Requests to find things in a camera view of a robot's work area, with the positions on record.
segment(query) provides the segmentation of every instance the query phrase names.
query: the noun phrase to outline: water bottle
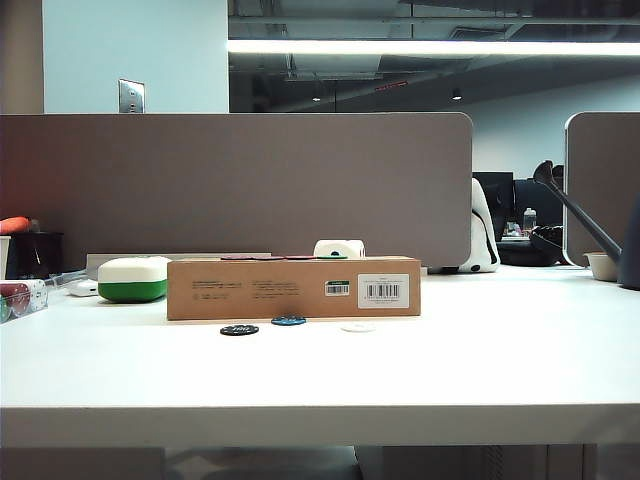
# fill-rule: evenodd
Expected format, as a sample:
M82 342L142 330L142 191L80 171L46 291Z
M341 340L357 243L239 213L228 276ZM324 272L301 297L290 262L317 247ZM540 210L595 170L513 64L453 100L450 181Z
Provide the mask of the water bottle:
M532 208L528 208L524 211L524 218L522 220L522 232L525 236L530 236L531 231L536 226L536 211Z

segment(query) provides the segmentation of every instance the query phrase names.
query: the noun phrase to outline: black mug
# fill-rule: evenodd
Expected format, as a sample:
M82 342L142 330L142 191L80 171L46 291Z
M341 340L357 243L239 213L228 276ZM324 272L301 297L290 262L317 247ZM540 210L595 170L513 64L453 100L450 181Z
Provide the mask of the black mug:
M26 232L11 235L7 279L46 279L49 275L59 273L62 273L62 233Z

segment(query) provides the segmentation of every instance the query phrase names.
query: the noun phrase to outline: green and white case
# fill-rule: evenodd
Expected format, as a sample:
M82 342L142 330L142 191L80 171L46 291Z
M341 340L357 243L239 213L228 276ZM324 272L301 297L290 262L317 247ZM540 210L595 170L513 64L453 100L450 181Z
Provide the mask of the green and white case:
M98 268L98 293L117 303L150 302L167 294L165 257L116 258Z

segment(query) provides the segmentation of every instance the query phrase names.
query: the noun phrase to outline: gray watering can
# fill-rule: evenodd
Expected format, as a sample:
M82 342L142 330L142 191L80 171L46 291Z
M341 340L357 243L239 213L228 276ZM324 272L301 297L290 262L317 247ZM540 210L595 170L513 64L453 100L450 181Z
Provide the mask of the gray watering can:
M553 162L545 160L533 173L533 180L545 185L575 215L607 256L618 266L618 283L624 288L640 290L640 195L636 199L627 232L624 251L600 225L558 186L552 174Z

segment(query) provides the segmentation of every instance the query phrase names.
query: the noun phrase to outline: cardboard box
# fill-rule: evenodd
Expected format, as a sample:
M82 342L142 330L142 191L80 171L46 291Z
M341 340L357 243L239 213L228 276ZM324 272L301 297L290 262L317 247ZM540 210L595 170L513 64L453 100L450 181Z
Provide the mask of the cardboard box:
M169 320L420 315L420 261L178 260L168 264Z

